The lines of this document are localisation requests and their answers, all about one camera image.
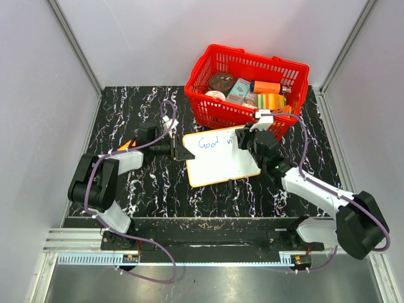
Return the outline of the white board yellow frame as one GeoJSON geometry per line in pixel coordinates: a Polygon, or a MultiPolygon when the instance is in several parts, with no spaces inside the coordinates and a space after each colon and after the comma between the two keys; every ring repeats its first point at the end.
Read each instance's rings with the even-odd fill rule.
{"type": "Polygon", "coordinates": [[[238,147],[232,128],[190,133],[182,138],[182,144],[193,155],[186,162],[189,184],[201,187],[228,180],[259,175],[261,170],[247,150],[238,147]]]}

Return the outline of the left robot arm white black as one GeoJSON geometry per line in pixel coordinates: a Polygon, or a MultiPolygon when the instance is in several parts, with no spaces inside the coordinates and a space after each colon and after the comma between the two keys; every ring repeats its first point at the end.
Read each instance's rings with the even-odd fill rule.
{"type": "Polygon", "coordinates": [[[156,156],[178,162],[194,160],[195,156],[175,133],[177,125],[177,119],[163,117],[163,133],[159,136],[157,126],[146,122],[139,127],[137,135],[117,151],[107,155],[85,153],[80,158],[68,189],[68,199],[101,219],[116,233],[115,243],[122,249],[134,247],[137,235],[131,230],[131,219],[116,202],[118,177],[143,168],[156,156]]]}

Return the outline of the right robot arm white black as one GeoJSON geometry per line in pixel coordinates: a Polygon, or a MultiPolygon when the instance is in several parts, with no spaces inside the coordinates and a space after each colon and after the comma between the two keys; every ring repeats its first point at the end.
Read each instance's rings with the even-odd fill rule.
{"type": "Polygon", "coordinates": [[[287,234],[292,249],[322,243],[340,247],[351,257],[362,260],[372,251],[389,248],[389,227],[371,194],[366,191],[354,194],[309,176],[280,155],[280,145],[269,131],[246,125],[236,129],[235,135],[239,149],[249,152],[261,173],[274,185],[305,199],[329,216],[294,222],[287,234]]]}

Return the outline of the striped sponge pack in basket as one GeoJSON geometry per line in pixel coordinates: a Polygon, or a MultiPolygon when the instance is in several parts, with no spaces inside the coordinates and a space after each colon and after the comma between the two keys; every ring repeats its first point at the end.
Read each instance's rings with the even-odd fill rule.
{"type": "Polygon", "coordinates": [[[278,110],[286,106],[286,98],[275,93],[260,93],[257,96],[256,107],[259,109],[278,110]]]}

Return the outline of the pink white round item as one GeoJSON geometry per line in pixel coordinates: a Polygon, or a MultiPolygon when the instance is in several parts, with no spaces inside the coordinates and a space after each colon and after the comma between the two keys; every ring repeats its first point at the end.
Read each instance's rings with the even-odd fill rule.
{"type": "Polygon", "coordinates": [[[216,90],[210,90],[206,92],[205,95],[221,101],[226,100],[226,96],[222,92],[216,90]]]}

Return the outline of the teal white small box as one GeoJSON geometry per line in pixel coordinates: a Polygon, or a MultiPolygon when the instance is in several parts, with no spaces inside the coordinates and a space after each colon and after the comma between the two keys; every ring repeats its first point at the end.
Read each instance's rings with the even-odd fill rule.
{"type": "Polygon", "coordinates": [[[245,79],[239,78],[226,96],[225,101],[237,105],[241,105],[248,92],[251,83],[245,79]]]}

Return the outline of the red plastic shopping basket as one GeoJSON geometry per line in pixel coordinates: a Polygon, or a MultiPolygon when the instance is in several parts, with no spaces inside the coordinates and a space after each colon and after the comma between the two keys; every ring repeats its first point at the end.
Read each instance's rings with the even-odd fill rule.
{"type": "Polygon", "coordinates": [[[185,95],[199,125],[229,128],[253,122],[254,109],[231,104],[206,95],[210,78],[218,72],[231,74],[235,79],[280,83],[291,88],[287,104],[292,113],[300,115],[309,88],[308,65],[281,57],[264,57],[244,49],[211,44],[195,64],[185,86],[185,95]]]}

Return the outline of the orange bottle blue cap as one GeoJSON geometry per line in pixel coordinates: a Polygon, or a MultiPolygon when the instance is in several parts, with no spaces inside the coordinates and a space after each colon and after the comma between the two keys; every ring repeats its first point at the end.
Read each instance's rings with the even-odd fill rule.
{"type": "Polygon", "coordinates": [[[281,92],[280,83],[272,83],[265,81],[252,81],[250,84],[250,91],[253,93],[275,93],[279,94],[281,92]]]}

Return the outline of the brown round chocolate item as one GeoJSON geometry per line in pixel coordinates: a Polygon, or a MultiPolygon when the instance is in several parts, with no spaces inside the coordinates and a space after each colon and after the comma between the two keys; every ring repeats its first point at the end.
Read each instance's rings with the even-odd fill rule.
{"type": "Polygon", "coordinates": [[[215,73],[208,81],[208,88],[213,91],[228,93],[235,84],[234,77],[228,73],[215,73]]]}

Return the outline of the orange green sponge pack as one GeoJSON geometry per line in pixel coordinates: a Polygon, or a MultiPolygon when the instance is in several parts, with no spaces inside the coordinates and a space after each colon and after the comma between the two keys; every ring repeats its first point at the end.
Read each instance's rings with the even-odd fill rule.
{"type": "Polygon", "coordinates": [[[129,140],[123,146],[121,146],[118,151],[128,150],[136,147],[136,140],[129,140]]]}

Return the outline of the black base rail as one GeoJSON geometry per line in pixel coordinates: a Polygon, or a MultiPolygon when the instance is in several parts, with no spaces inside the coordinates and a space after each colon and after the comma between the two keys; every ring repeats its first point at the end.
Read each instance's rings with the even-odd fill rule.
{"type": "Polygon", "coordinates": [[[151,241],[162,245],[176,263],[264,263],[280,260],[280,252],[323,252],[321,243],[305,244],[291,234],[296,218],[134,218],[132,239],[105,231],[104,251],[140,250],[140,260],[161,263],[167,257],[151,241]]]}

